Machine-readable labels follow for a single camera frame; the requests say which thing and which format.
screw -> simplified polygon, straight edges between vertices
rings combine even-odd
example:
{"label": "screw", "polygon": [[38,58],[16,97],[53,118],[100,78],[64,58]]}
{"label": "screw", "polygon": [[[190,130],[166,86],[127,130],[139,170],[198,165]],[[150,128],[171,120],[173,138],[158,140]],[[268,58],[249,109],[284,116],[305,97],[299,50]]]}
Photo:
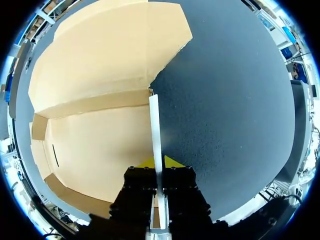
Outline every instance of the screw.
{"label": "screw", "polygon": [[274,217],[269,218],[269,220],[268,220],[269,225],[274,226],[274,225],[276,225],[276,223],[277,223],[277,219],[275,219]]}

dark gray carpet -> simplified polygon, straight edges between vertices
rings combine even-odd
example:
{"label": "dark gray carpet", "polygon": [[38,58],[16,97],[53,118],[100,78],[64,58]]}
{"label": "dark gray carpet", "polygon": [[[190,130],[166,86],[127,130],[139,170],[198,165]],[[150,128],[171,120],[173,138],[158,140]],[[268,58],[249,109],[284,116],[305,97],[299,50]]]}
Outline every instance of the dark gray carpet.
{"label": "dark gray carpet", "polygon": [[[17,138],[30,177],[53,203],[83,219],[88,216],[50,191],[33,161],[28,87],[59,23],[90,2],[73,8],[39,41],[21,76],[16,106]],[[159,94],[163,153],[194,167],[216,219],[250,200],[285,165],[295,132],[294,99],[279,51],[240,0],[176,2],[193,40],[152,84]]]}

cardboard panel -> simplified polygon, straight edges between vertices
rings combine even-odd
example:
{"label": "cardboard panel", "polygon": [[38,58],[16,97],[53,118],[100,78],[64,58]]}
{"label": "cardboard panel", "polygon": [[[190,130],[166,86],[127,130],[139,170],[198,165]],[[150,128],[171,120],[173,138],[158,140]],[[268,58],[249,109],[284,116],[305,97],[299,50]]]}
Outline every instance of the cardboard panel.
{"label": "cardboard panel", "polygon": [[31,139],[44,141],[46,137],[48,119],[35,114],[32,122]]}
{"label": "cardboard panel", "polygon": [[153,214],[153,227],[155,229],[159,229],[160,228],[159,208],[155,207],[153,212],[154,212],[154,214]]}
{"label": "cardboard panel", "polygon": [[151,83],[193,36],[179,4],[150,2],[147,6],[146,69]]}
{"label": "cardboard panel", "polygon": [[34,110],[145,90],[191,38],[174,3],[135,3],[95,14],[62,34],[36,62],[42,68],[31,77],[37,82]]}
{"label": "cardboard panel", "polygon": [[88,112],[50,123],[59,165],[53,169],[55,175],[66,187],[96,199],[112,203],[127,168],[153,156],[148,105]]}
{"label": "cardboard panel", "polygon": [[150,94],[148,89],[110,93],[60,104],[41,111],[39,114],[55,119],[104,109],[142,106],[149,103]]}
{"label": "cardboard panel", "polygon": [[67,204],[84,213],[95,214],[105,218],[109,217],[110,202],[101,201],[65,187],[53,173],[45,179],[45,182],[57,197]]}
{"label": "cardboard panel", "polygon": [[66,20],[64,20],[54,33],[54,39],[56,40],[63,33],[73,28],[75,25],[80,24],[82,21],[91,18],[92,16],[99,14],[101,12],[109,11],[115,8],[119,8],[128,4],[142,3],[147,2],[148,0],[99,0],[90,5],[80,9]]}
{"label": "cardboard panel", "polygon": [[52,171],[47,162],[44,141],[31,140],[31,151],[35,164],[37,165],[42,179],[49,176]]}
{"label": "cardboard panel", "polygon": [[47,164],[48,164],[49,168],[51,169],[51,172],[55,173],[59,167],[59,162],[57,160],[55,146],[54,146],[51,121],[52,120],[49,119],[47,127],[46,127],[45,140],[43,142],[43,146],[44,146],[44,150],[45,150]]}

cable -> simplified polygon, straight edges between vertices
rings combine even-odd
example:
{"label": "cable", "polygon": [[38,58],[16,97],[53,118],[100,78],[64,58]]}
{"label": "cable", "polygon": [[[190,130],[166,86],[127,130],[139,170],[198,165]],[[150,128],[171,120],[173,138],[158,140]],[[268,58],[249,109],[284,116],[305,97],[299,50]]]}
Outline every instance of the cable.
{"label": "cable", "polygon": [[298,195],[292,194],[292,195],[285,196],[285,198],[286,198],[286,199],[295,198],[295,199],[300,203],[300,205],[302,204],[302,200],[301,200],[301,198],[300,198]]}
{"label": "cable", "polygon": [[45,235],[42,236],[42,239],[46,239],[49,236],[58,236],[58,237],[62,237],[60,234],[58,233],[47,233]]}

shelf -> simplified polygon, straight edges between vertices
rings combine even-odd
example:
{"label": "shelf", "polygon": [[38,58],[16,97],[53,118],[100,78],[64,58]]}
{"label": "shelf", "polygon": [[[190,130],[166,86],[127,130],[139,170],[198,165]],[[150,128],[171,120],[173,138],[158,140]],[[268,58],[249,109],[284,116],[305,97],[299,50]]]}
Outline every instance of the shelf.
{"label": "shelf", "polygon": [[21,44],[21,42],[25,39],[25,35],[27,33],[27,31],[29,30],[29,28],[31,27],[31,25],[34,23],[36,17],[38,16],[38,14],[35,14],[34,17],[31,19],[31,21],[29,22],[29,24],[26,26],[26,28],[24,29],[23,34],[21,35],[21,38],[18,42],[18,45]]}
{"label": "shelf", "polygon": [[60,7],[66,0],[59,2],[47,15],[50,16],[58,7]]}
{"label": "shelf", "polygon": [[40,29],[47,23],[46,20],[43,21],[43,23],[41,23],[41,25],[36,29],[34,35],[32,36],[32,38],[30,39],[30,41],[32,41],[36,36],[37,36],[37,33],[40,31]]}
{"label": "shelf", "polygon": [[52,1],[52,0],[46,0],[46,1],[43,3],[42,7],[40,7],[40,9],[43,10],[51,1]]}

